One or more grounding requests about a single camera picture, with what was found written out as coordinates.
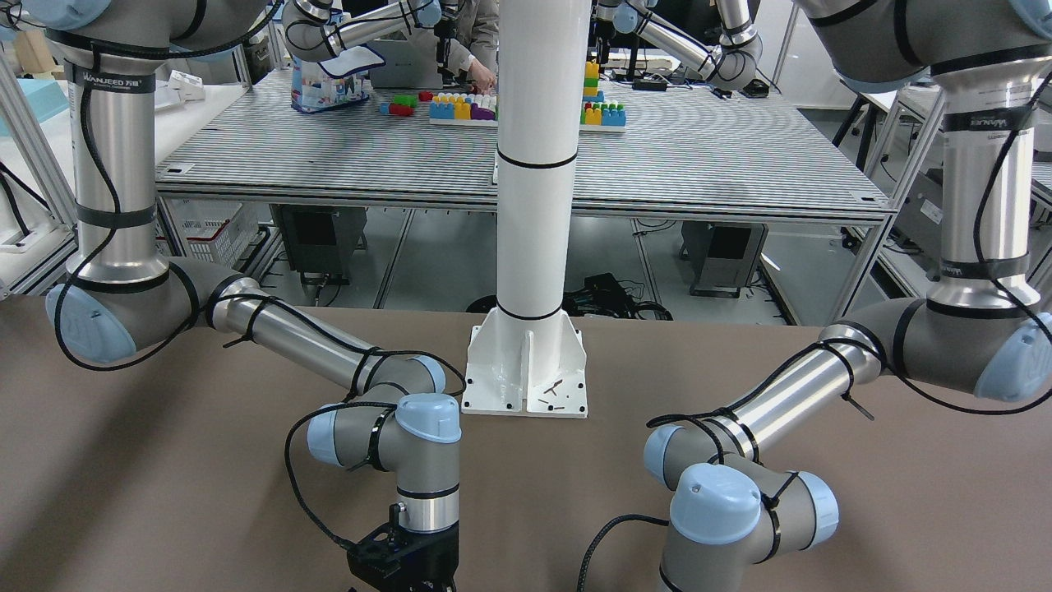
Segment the laptop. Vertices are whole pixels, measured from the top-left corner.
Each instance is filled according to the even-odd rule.
[[[387,62],[369,70],[373,88],[442,88],[434,58],[420,55],[408,41],[379,39],[367,45]]]

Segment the brown table surface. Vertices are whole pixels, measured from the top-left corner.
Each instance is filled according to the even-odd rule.
[[[464,364],[477,318],[318,310],[390,348]],[[572,590],[611,517],[667,517],[644,470],[644,423],[737,396],[815,336],[806,328],[580,320],[591,417],[463,417],[462,591]],[[206,330],[120,373],[62,360],[43,302],[0,303],[0,590],[311,591],[351,585],[343,552],[302,514],[282,445],[341,390]],[[950,393],[940,392],[944,396]],[[1052,590],[1052,406],[984,419],[936,408],[894,380],[857,388],[765,462],[837,493],[825,545],[751,567],[744,591]],[[957,401],[971,403],[957,395]],[[297,441],[310,504],[359,538],[386,517],[392,476],[321,465]],[[615,529],[589,591],[652,590],[663,529]]]

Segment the human hand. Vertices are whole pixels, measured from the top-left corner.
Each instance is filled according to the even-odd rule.
[[[478,94],[489,94],[497,86],[497,75],[477,59],[471,60],[471,65],[468,66],[467,73],[474,81],[472,86]]]

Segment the white basket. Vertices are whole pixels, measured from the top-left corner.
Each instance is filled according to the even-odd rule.
[[[187,256],[221,265],[232,265],[258,230],[252,208],[237,201],[191,199],[170,202],[174,223],[182,227],[189,245]],[[157,246],[168,254],[168,243],[158,225]]]

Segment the gray floor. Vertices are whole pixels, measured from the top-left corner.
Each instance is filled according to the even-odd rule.
[[[805,115],[827,137],[832,137],[844,111],[808,110]],[[909,126],[896,136],[896,149],[886,163],[891,173],[901,173],[909,141]],[[858,138],[849,135],[842,149],[854,159]],[[874,181],[886,191],[894,182],[878,170]],[[406,217],[404,209],[370,209],[366,226],[368,247],[353,253],[355,277],[350,285],[326,286],[317,302],[333,307],[387,308],[397,310],[464,311],[482,295],[497,289],[497,220],[491,213],[418,210],[393,265]],[[662,220],[643,220],[658,224]],[[583,285],[590,274],[612,272],[641,300],[658,301],[676,321],[783,325],[770,287],[757,273],[761,287],[744,289],[736,300],[694,298],[688,293],[689,263],[679,257],[683,243],[680,225],[636,234],[647,227],[630,219],[574,218],[566,270],[567,289]],[[791,314],[802,325],[824,325],[839,292],[854,256],[841,246],[836,226],[775,224],[770,226],[764,248],[765,271],[781,290]],[[271,266],[265,283],[283,299],[298,305],[315,305],[316,287],[301,286],[299,274],[288,269],[285,257]],[[381,293],[385,274],[389,286]],[[861,304],[885,298],[868,282]]]

